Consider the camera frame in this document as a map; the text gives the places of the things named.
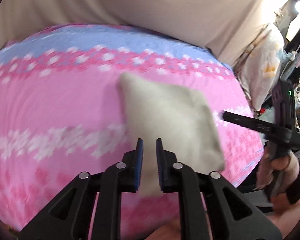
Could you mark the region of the right hand with black glove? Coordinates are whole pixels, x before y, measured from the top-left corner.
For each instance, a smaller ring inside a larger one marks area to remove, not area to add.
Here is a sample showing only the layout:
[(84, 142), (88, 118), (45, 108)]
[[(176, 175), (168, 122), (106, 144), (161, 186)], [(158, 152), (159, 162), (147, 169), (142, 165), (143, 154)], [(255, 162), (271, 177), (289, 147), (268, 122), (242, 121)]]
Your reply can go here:
[(286, 211), (300, 209), (300, 198), (297, 202), (288, 199), (287, 190), (296, 180), (300, 173), (300, 163), (294, 153), (277, 159), (270, 159), (271, 147), (266, 145), (257, 172), (256, 187), (263, 189), (274, 179), (274, 172), (278, 171), (281, 176), (275, 183), (275, 192), (270, 194), (270, 202), (275, 213), (283, 214)]

